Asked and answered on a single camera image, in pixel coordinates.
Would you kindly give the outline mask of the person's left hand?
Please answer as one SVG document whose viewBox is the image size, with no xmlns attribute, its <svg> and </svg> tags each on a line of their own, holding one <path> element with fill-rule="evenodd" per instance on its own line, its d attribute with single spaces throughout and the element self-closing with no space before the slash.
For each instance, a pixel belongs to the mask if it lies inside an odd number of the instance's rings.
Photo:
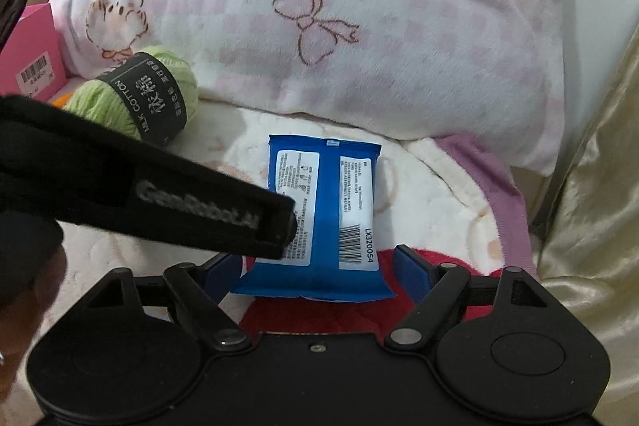
<svg viewBox="0 0 639 426">
<path fill-rule="evenodd" d="M 35 276 L 34 282 L 1 310 L 1 402 L 11 394 L 16 374 L 63 283 L 67 256 L 60 246 Z"/>
</svg>

